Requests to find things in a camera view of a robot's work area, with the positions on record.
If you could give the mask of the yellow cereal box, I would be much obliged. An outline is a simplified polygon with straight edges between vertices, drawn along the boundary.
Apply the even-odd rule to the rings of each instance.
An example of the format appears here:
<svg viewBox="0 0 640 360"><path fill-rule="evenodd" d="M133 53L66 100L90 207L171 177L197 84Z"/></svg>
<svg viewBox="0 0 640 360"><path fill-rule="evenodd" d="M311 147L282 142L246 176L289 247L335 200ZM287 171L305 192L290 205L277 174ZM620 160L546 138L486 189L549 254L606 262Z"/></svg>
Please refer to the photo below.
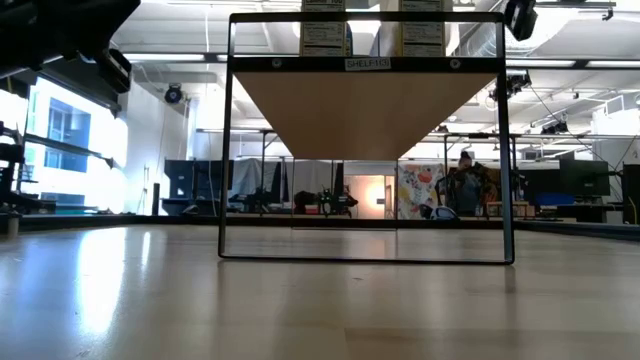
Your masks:
<svg viewBox="0 0 640 360"><path fill-rule="evenodd" d="M444 12L450 0L380 0L382 12ZM444 22L382 22L378 49L382 56L441 57L445 55L447 27Z"/></svg>
<svg viewBox="0 0 640 360"><path fill-rule="evenodd" d="M302 0L302 12L345 12L346 0ZM300 24L300 55L309 57L351 56L350 28L346 22Z"/></svg>

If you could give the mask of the long ceiling light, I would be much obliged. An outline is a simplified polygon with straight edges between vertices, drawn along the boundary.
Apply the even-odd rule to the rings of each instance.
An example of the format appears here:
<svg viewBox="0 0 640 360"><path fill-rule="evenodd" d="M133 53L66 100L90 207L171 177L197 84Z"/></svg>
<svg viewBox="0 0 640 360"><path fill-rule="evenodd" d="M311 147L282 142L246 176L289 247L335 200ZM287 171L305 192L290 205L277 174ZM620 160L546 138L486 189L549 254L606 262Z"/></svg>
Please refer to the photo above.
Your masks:
<svg viewBox="0 0 640 360"><path fill-rule="evenodd" d="M125 58L131 63L225 63L226 54L176 53L176 52L127 52Z"/></svg>
<svg viewBox="0 0 640 360"><path fill-rule="evenodd" d="M640 70L640 60L554 60L554 59L508 59L509 68L549 69L594 69L594 70Z"/></svg>

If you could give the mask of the dark blue partition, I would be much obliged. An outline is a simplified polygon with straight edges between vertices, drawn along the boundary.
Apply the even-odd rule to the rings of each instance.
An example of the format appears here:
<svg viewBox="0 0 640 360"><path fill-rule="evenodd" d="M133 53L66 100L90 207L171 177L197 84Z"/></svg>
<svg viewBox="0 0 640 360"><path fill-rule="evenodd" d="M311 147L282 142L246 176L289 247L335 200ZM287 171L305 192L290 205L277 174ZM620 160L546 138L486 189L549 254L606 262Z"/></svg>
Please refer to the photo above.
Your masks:
<svg viewBox="0 0 640 360"><path fill-rule="evenodd" d="M166 160L164 174L169 194L161 199L170 216L217 216L221 203L222 163L220 160Z"/></svg>

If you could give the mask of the black metal rack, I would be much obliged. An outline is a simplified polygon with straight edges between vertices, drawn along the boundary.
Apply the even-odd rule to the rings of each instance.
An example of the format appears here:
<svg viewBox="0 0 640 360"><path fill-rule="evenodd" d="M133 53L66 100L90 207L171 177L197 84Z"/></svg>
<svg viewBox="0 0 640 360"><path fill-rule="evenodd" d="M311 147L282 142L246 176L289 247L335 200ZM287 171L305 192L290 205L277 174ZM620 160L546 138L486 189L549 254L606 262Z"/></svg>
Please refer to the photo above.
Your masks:
<svg viewBox="0 0 640 360"><path fill-rule="evenodd" d="M0 142L0 206L25 208L28 198L12 190L15 167L17 164L24 163L23 138L18 130L6 127L0 120L0 138L2 137L8 137L12 142Z"/></svg>

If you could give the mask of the orange patterned cloth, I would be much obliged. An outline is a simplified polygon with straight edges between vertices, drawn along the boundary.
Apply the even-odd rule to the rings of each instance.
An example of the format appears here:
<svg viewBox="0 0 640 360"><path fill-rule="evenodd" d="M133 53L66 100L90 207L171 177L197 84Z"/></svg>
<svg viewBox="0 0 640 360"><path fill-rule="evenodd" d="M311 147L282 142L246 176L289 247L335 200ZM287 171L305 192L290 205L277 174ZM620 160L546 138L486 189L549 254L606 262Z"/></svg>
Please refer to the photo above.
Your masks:
<svg viewBox="0 0 640 360"><path fill-rule="evenodd" d="M495 168L484 168L483 199L485 202L501 200L501 171Z"/></svg>

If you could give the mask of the black monitor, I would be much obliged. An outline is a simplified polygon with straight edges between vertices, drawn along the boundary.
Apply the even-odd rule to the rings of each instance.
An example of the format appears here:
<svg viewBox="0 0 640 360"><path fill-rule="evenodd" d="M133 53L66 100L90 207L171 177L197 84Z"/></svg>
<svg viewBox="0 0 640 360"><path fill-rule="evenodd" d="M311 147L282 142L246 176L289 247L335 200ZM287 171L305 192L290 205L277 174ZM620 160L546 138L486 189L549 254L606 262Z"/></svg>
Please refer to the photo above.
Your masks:
<svg viewBox="0 0 640 360"><path fill-rule="evenodd" d="M622 171L623 222L640 225L640 165L625 164Z"/></svg>
<svg viewBox="0 0 640 360"><path fill-rule="evenodd" d="M609 168L605 161L560 160L564 190L574 196L609 196Z"/></svg>

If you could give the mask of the person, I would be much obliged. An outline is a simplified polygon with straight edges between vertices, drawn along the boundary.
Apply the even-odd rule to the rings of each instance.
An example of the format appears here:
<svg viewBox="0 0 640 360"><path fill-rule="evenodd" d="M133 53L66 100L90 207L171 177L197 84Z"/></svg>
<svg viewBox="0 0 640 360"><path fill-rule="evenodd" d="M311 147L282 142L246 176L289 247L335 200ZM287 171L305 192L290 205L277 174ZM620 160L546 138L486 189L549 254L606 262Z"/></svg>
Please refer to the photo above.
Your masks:
<svg viewBox="0 0 640 360"><path fill-rule="evenodd" d="M488 217L490 202L483 199L483 173L487 167L475 162L467 151L460 153L458 165L446 176L447 206L460 217Z"/></svg>

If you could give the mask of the wooden box tray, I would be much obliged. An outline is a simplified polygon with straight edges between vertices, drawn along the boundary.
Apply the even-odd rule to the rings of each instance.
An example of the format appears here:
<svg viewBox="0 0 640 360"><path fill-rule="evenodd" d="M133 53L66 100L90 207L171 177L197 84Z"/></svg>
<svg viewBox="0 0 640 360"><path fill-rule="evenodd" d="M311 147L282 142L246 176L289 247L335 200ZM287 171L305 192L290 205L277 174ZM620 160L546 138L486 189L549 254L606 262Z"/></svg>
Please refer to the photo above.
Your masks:
<svg viewBox="0 0 640 360"><path fill-rule="evenodd" d="M249 23L346 25L351 21L479 23L495 27L491 57L239 55L236 27ZM229 175L233 83L240 82L299 159L396 162L471 96L494 80L502 195L503 257L516 260L506 94L504 14L500 12L262 12L229 17L222 175Z"/></svg>

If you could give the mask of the floral patterned cloth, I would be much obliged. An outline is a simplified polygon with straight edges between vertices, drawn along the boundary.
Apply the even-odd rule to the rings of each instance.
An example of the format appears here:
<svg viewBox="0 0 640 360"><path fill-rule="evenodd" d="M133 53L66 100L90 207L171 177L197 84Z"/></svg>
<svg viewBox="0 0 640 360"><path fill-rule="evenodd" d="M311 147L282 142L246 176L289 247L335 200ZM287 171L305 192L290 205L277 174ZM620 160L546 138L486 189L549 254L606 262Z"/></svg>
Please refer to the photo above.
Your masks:
<svg viewBox="0 0 640 360"><path fill-rule="evenodd" d="M444 176L441 163L403 162L398 169L398 219L420 220L420 206L437 206L436 182Z"/></svg>

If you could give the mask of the white and blue helmet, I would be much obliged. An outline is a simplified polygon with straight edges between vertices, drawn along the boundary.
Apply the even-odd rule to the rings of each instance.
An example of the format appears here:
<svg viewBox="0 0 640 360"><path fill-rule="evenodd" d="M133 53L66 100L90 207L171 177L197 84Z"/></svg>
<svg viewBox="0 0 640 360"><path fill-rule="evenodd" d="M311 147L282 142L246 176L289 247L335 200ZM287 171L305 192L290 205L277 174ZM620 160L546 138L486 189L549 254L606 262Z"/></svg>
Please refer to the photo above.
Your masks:
<svg viewBox="0 0 640 360"><path fill-rule="evenodd" d="M420 215L426 220L455 221L459 219L455 211L446 206L431 207L426 204L421 204L419 211Z"/></svg>

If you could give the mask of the black background robot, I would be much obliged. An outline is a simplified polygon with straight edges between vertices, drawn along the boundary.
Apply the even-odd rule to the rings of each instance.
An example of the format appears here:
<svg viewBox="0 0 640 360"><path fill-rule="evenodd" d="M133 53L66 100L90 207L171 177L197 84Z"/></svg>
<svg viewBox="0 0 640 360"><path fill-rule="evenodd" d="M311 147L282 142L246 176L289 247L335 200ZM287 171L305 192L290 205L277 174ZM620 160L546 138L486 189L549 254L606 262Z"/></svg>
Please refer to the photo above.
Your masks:
<svg viewBox="0 0 640 360"><path fill-rule="evenodd" d="M294 196L293 212L306 214L312 206L317 207L317 213L328 217L330 215L346 215L352 217L351 209L358 201L348 193L335 194L329 189L318 193L300 191Z"/></svg>

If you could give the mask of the ceiling rail fixture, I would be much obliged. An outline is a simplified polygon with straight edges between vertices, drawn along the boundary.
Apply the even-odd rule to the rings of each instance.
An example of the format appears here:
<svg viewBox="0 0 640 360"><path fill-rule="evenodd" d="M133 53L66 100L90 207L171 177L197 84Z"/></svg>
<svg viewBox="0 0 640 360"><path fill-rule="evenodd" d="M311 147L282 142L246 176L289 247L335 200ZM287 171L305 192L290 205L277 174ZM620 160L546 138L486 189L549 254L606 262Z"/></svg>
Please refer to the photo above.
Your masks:
<svg viewBox="0 0 640 360"><path fill-rule="evenodd" d="M563 8L576 10L602 10L601 18L608 21L613 17L617 2L613 0L536 0L536 8Z"/></svg>

